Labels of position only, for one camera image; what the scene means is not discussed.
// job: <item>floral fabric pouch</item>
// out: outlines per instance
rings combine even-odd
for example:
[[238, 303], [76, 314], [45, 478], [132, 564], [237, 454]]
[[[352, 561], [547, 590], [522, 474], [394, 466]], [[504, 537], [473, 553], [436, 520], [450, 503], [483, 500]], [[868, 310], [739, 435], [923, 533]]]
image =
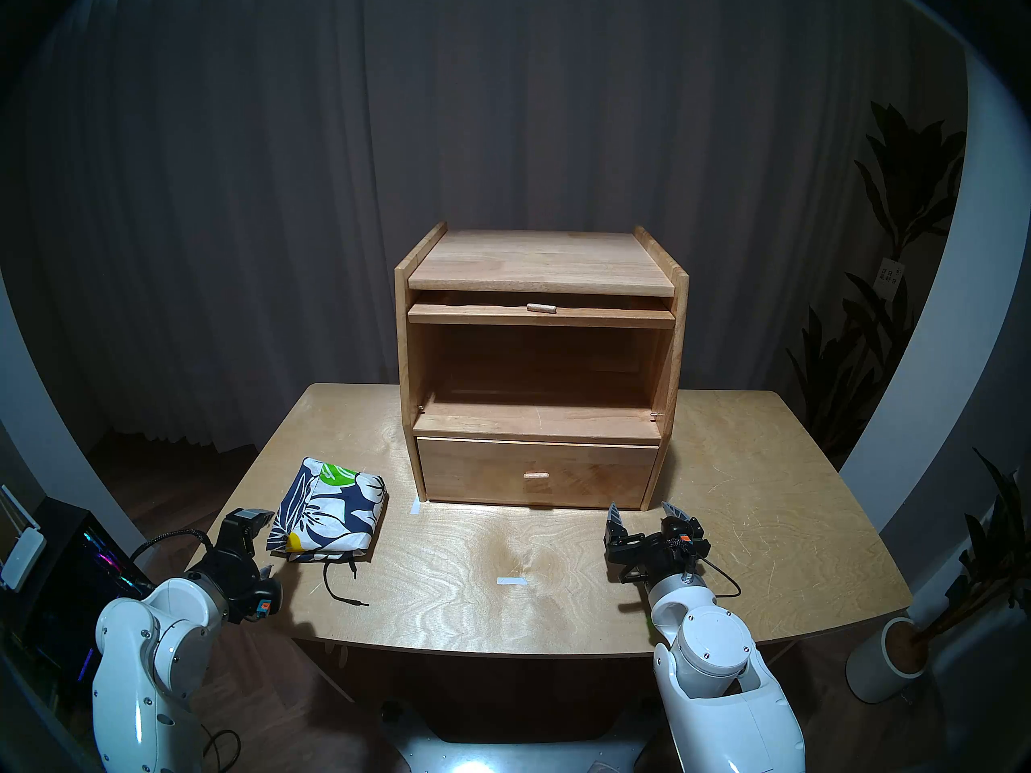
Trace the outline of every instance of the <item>floral fabric pouch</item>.
[[347, 562], [365, 554], [386, 490], [379, 476], [305, 458], [279, 503], [266, 550], [291, 562]]

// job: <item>wooden cabinet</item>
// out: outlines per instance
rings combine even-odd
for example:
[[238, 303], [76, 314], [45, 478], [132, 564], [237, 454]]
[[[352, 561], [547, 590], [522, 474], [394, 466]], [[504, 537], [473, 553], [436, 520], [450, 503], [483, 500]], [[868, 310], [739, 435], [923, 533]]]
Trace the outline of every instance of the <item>wooden cabinet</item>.
[[688, 275], [633, 234], [448, 232], [395, 269], [421, 499], [647, 508], [673, 427]]

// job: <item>black cable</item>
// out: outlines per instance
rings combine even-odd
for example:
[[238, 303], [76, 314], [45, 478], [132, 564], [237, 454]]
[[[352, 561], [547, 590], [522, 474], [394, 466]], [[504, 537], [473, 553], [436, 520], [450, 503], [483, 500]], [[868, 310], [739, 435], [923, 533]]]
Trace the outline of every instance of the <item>black cable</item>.
[[[232, 729], [222, 729], [221, 731], [211, 734], [207, 730], [207, 727], [204, 726], [204, 724], [201, 724], [200, 728], [203, 729], [204, 734], [207, 735], [207, 744], [204, 746], [204, 753], [202, 755], [206, 757], [207, 752], [212, 748], [214, 748], [214, 762], [219, 766], [219, 773], [226, 773], [227, 770], [229, 770], [231, 767], [233, 767], [233, 765], [236, 764], [236, 761], [239, 760], [240, 758], [240, 751], [243, 750], [243, 742], [240, 740], [240, 735], [238, 735]], [[226, 767], [223, 767], [222, 754], [219, 753], [219, 744], [215, 742], [215, 740], [218, 740], [225, 734], [231, 734], [233, 735], [233, 737], [236, 738], [236, 753], [233, 754], [233, 758], [229, 761]]]
[[735, 587], [737, 587], [737, 593], [728, 593], [728, 594], [725, 594], [725, 595], [723, 595], [723, 596], [713, 596], [712, 598], [737, 598], [738, 596], [740, 596], [740, 595], [741, 595], [741, 585], [740, 585], [740, 584], [738, 584], [738, 583], [737, 583], [736, 581], [734, 581], [734, 580], [733, 580], [732, 578], [730, 578], [730, 576], [728, 576], [728, 575], [727, 575], [726, 573], [724, 573], [724, 571], [720, 570], [720, 568], [719, 568], [719, 567], [717, 567], [717, 565], [716, 565], [714, 563], [710, 563], [710, 562], [709, 562], [708, 560], [703, 560], [703, 561], [702, 561], [702, 563], [703, 563], [704, 565], [710, 565], [710, 566], [712, 566], [712, 568], [714, 568], [714, 569], [716, 569], [716, 570], [717, 570], [717, 571], [718, 571], [719, 573], [723, 573], [723, 577], [724, 577], [725, 579], [727, 579], [727, 581], [729, 581], [729, 582], [730, 582], [731, 584], [733, 584], [733, 585], [734, 585]]
[[[332, 598], [332, 599], [334, 599], [336, 601], [342, 601], [344, 604], [351, 604], [352, 606], [356, 606], [356, 607], [367, 607], [368, 604], [366, 604], [364, 601], [359, 601], [358, 599], [353, 599], [353, 598], [343, 598], [341, 596], [336, 595], [333, 591], [331, 591], [329, 589], [329, 575], [328, 575], [329, 566], [330, 565], [334, 565], [334, 564], [338, 565], [341, 562], [343, 562], [343, 561], [342, 560], [327, 560], [326, 564], [323, 565], [323, 583], [326, 585], [326, 592], [329, 593], [330, 598]], [[355, 574], [355, 578], [357, 579], [358, 578], [358, 569], [355, 567], [354, 560], [347, 560], [347, 562], [351, 563], [351, 571], [352, 571], [352, 573]]]
[[200, 728], [203, 729], [204, 730], [204, 734], [207, 735], [207, 745], [204, 746], [204, 752], [201, 755], [202, 757], [206, 757], [208, 750], [210, 750], [213, 747], [214, 748], [214, 766], [215, 766], [215, 768], [218, 770], [222, 770], [222, 757], [219, 754], [219, 746], [214, 744], [214, 738], [211, 736], [211, 733], [207, 730], [207, 727], [204, 726], [204, 724], [201, 724]]
[[165, 532], [163, 535], [158, 535], [157, 537], [152, 537], [145, 543], [143, 543], [139, 548], [132, 552], [129, 558], [129, 562], [136, 562], [136, 558], [139, 557], [143, 551], [149, 548], [155, 543], [160, 543], [162, 540], [167, 540], [169, 537], [178, 537], [179, 535], [193, 535], [198, 538], [207, 550], [211, 550], [214, 546], [211, 545], [211, 539], [201, 532], [199, 529], [176, 529], [174, 532]]

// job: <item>curtain fold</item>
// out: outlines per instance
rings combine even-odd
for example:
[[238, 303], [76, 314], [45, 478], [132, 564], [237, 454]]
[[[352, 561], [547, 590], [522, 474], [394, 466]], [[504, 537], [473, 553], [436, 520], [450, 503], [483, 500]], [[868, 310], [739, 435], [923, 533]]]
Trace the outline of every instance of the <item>curtain fold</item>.
[[440, 219], [642, 224], [691, 275], [683, 386], [790, 398], [807, 303], [883, 254], [869, 101], [965, 124], [961, 51], [897, 0], [79, 0], [20, 88], [99, 402], [220, 449], [396, 381], [391, 269]]

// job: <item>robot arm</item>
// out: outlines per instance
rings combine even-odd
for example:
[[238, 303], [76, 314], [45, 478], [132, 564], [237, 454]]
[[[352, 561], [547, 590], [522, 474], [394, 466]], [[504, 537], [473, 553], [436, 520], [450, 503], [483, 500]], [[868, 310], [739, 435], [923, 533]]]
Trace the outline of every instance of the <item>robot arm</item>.
[[190, 696], [214, 638], [224, 620], [259, 620], [282, 601], [279, 582], [252, 559], [254, 537], [271, 517], [234, 510], [185, 577], [162, 582], [143, 601], [115, 599], [100, 613], [93, 733], [108, 773], [200, 773], [201, 726]]
[[[702, 528], [671, 505], [662, 531], [629, 536], [609, 509], [605, 559], [621, 581], [643, 580], [652, 623], [666, 643], [652, 668], [680, 765], [692, 773], [803, 773], [805, 743], [784, 691], [744, 621], [717, 605], [695, 570], [709, 544]], [[740, 692], [724, 695], [734, 681]]]

